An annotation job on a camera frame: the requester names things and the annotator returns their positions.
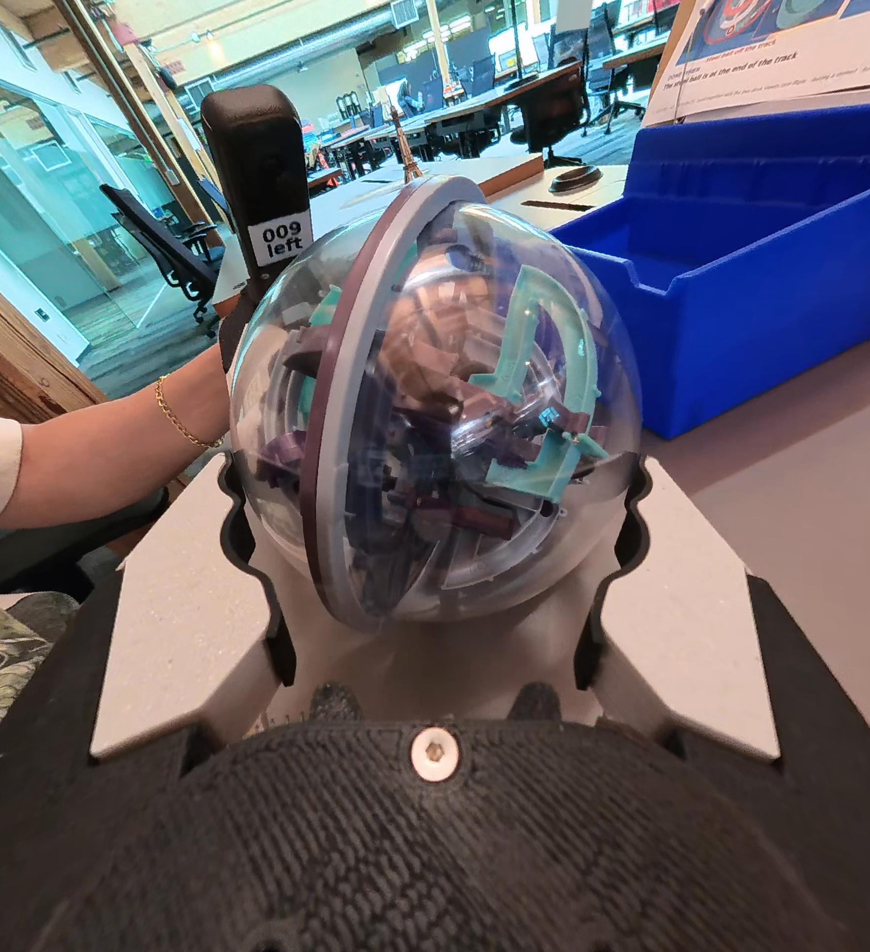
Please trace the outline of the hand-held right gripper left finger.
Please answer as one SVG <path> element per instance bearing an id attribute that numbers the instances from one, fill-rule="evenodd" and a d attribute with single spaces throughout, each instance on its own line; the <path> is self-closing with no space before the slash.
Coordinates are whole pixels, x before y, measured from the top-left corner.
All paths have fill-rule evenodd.
<path id="1" fill-rule="evenodd" d="M 230 453 L 215 455 L 121 566 L 89 753 L 106 761 L 185 727 L 237 744 L 297 654 Z"/>

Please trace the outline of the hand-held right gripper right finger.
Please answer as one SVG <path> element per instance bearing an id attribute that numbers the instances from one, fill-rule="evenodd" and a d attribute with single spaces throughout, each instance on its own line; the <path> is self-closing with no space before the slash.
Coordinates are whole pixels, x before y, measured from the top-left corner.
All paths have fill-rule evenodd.
<path id="1" fill-rule="evenodd" d="M 608 720 L 698 733 L 764 763 L 780 744 L 744 562 L 654 458 L 637 459 L 573 667 Z"/>

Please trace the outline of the clear plastic maze ball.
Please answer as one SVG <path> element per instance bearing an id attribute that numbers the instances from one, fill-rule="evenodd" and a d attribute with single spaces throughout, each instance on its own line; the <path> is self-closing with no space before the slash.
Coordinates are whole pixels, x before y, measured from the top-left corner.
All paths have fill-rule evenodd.
<path id="1" fill-rule="evenodd" d="M 593 267 L 461 176 L 311 244 L 229 372 L 247 502 L 361 631 L 551 589 L 605 538 L 638 456 L 637 362 Z"/>

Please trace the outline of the person's left forearm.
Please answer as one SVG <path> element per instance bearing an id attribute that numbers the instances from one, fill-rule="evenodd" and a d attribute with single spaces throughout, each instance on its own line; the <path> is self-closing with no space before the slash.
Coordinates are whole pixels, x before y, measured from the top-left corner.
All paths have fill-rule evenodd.
<path id="1" fill-rule="evenodd" d="M 205 451 L 164 417 L 155 384 L 48 422 L 0 418 L 0 530 L 111 514 L 164 487 Z"/>

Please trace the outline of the person's left hand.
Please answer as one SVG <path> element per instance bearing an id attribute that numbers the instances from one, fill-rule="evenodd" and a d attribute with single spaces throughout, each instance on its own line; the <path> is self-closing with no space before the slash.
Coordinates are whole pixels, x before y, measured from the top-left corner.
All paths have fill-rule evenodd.
<path id="1" fill-rule="evenodd" d="M 219 345 L 162 376 L 155 397 L 164 417 L 191 446 L 218 446 L 229 426 L 229 390 Z"/>

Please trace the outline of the black office chair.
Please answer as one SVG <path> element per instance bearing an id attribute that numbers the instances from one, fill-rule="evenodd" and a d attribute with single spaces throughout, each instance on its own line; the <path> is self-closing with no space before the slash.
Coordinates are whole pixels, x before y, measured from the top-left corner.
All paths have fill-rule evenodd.
<path id="1" fill-rule="evenodd" d="M 577 69 L 516 98 L 522 113 L 527 150 L 543 153 L 543 164 L 547 169 L 584 165 L 580 158 L 560 157 L 553 151 L 561 139 L 580 128 L 585 110 L 584 93 L 584 80 Z"/>
<path id="2" fill-rule="evenodd" d="M 51 528 L 15 530 L 0 537 L 0 595 L 55 591 L 83 602 L 95 583 L 80 561 L 92 551 L 164 514 L 170 494 L 163 487 L 143 500 L 93 520 Z"/>
<path id="3" fill-rule="evenodd" d="M 100 184 L 99 190 L 116 209 L 121 226 L 150 255 L 167 285 L 195 304 L 193 318 L 208 337 L 214 337 L 219 317 L 205 321 L 223 263 L 223 251 L 206 243 L 209 226 L 196 225 L 183 238 L 143 207 L 127 189 Z"/>

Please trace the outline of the metal tower model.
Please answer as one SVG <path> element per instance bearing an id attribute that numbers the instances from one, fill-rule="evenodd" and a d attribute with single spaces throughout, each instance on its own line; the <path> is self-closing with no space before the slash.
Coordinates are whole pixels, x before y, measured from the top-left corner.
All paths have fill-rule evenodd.
<path id="1" fill-rule="evenodd" d="M 390 116 L 396 134 L 398 151 L 403 162 L 405 184 L 412 184 L 413 182 L 422 179 L 424 177 L 424 172 L 417 164 L 417 160 L 408 143 L 400 115 L 396 108 L 392 107 L 390 109 Z"/>

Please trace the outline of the blue plastic bin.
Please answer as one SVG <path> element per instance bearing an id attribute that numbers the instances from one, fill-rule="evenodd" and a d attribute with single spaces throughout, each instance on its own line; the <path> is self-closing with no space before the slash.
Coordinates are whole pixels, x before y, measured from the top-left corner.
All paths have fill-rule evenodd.
<path id="1" fill-rule="evenodd" d="M 675 438 L 870 339 L 870 104 L 643 127 L 621 197 L 553 233 Z"/>

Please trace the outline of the black round desk grommet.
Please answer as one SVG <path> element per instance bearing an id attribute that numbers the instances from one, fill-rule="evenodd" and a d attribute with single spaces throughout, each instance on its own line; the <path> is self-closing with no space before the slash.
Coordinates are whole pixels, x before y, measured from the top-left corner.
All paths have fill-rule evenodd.
<path id="1" fill-rule="evenodd" d="M 557 174 L 551 180 L 548 191 L 553 195 L 571 195 L 593 187 L 602 177 L 602 170 L 595 165 L 573 166 Z"/>

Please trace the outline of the printed instruction sheet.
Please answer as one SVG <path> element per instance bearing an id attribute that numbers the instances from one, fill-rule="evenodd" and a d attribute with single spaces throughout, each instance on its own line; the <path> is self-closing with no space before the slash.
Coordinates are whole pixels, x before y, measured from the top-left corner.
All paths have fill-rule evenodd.
<path id="1" fill-rule="evenodd" d="M 706 2 L 676 119 L 870 89 L 870 2 Z"/>

